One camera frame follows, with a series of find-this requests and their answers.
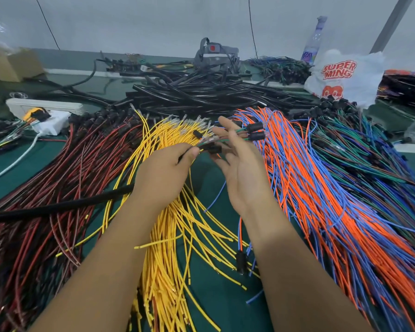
hand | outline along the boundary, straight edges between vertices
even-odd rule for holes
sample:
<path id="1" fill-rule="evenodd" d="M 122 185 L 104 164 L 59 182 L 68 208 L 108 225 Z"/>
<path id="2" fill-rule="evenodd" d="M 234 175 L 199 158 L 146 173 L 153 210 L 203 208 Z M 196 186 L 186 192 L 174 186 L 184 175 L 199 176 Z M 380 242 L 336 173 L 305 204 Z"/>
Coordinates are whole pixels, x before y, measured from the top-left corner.
<path id="1" fill-rule="evenodd" d="M 154 151 L 138 168 L 132 194 L 143 204 L 160 212 L 181 192 L 189 168 L 199 152 L 199 148 L 188 143 Z"/>
<path id="2" fill-rule="evenodd" d="M 254 217 L 259 208 L 275 202 L 270 188 L 264 159 L 252 142 L 240 138 L 235 132 L 239 127 L 221 116 L 218 121 L 223 127 L 213 127 L 218 136 L 229 136 L 230 148 L 225 149 L 226 159 L 211 156 L 226 177 L 227 192 L 232 207 L 246 219 Z"/>

water bottle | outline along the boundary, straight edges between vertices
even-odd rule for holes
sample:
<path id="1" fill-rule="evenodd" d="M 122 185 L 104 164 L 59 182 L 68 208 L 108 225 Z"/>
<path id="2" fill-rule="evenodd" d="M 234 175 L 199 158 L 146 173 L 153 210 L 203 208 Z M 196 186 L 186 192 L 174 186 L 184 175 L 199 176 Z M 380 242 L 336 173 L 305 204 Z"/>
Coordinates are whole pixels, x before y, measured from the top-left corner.
<path id="1" fill-rule="evenodd" d="M 315 32 L 312 34 L 311 38 L 309 38 L 306 46 L 304 47 L 303 55 L 301 56 L 302 61 L 305 61 L 309 64 L 314 63 L 315 57 L 321 44 L 321 30 L 323 30 L 326 20 L 327 16 L 318 17 L 318 23 L 315 27 Z"/>

person's left hand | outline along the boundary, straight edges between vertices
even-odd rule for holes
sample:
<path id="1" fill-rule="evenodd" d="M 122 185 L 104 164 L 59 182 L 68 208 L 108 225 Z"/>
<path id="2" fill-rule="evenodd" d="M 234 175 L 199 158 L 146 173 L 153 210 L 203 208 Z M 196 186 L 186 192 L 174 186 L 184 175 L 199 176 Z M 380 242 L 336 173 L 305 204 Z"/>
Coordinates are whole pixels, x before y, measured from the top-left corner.
<path id="1" fill-rule="evenodd" d="M 160 212 L 181 192 L 189 168 L 199 152 L 199 148 L 188 143 L 154 151 L 138 168 L 132 195 Z"/>

red logo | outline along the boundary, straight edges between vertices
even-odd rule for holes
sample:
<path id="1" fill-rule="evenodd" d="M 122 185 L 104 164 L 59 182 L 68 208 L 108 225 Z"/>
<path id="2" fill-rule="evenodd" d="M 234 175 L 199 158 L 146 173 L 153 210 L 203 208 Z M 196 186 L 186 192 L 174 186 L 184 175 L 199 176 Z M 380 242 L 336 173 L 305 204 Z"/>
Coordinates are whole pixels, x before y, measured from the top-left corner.
<path id="1" fill-rule="evenodd" d="M 321 73 L 323 74 L 323 80 L 350 78 L 354 74 L 356 67 L 356 61 L 342 61 L 336 64 L 325 65 Z"/>
<path id="2" fill-rule="evenodd" d="M 323 89 L 323 93 L 321 94 L 322 97 L 327 97 L 332 95 L 335 100 L 343 98 L 343 87 L 342 86 L 334 86 L 331 87 L 326 85 Z"/>

person's right hand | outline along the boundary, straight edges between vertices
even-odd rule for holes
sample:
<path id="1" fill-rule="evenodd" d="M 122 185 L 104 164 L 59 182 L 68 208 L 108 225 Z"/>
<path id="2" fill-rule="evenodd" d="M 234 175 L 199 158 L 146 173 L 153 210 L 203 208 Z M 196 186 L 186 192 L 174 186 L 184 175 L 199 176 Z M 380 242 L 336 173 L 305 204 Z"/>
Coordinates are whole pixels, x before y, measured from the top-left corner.
<path id="1" fill-rule="evenodd" d="M 240 138 L 235 130 L 239 127 L 231 120 L 221 116 L 218 121 L 225 128 L 213 127 L 218 136 L 229 136 L 230 148 L 224 147 L 226 160 L 211 156 L 221 168 L 227 184 L 232 207 L 245 219 L 254 217 L 262 207 L 275 202 L 270 188 L 264 159 L 256 146 Z"/>

